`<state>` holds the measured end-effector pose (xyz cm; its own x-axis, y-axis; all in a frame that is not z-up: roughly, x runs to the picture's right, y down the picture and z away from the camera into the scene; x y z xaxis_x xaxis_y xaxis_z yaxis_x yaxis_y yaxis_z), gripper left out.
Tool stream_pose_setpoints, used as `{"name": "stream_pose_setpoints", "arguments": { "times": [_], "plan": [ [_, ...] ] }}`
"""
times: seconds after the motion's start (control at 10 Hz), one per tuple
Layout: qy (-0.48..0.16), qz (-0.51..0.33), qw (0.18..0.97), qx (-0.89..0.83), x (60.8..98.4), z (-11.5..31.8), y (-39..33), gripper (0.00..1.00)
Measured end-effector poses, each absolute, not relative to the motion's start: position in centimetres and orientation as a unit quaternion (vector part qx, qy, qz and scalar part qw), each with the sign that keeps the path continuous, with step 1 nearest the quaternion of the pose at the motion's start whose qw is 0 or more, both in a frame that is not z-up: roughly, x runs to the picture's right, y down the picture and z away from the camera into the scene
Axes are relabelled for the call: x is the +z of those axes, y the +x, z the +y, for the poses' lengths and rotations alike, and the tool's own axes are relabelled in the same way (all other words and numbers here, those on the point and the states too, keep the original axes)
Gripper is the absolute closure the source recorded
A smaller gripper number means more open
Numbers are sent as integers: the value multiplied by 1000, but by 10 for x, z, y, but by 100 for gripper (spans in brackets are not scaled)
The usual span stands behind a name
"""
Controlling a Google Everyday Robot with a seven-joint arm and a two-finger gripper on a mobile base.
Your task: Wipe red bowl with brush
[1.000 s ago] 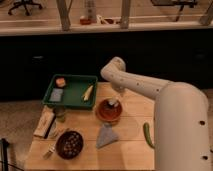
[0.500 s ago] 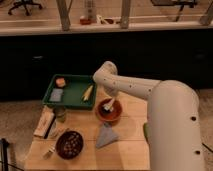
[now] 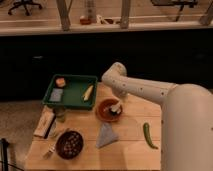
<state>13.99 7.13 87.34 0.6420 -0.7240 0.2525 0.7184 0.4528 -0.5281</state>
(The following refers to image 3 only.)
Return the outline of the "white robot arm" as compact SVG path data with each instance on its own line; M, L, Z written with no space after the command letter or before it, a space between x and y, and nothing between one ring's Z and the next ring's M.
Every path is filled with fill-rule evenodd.
M115 62L102 75L115 96L161 106L161 171L213 171L213 93L196 84L131 78Z

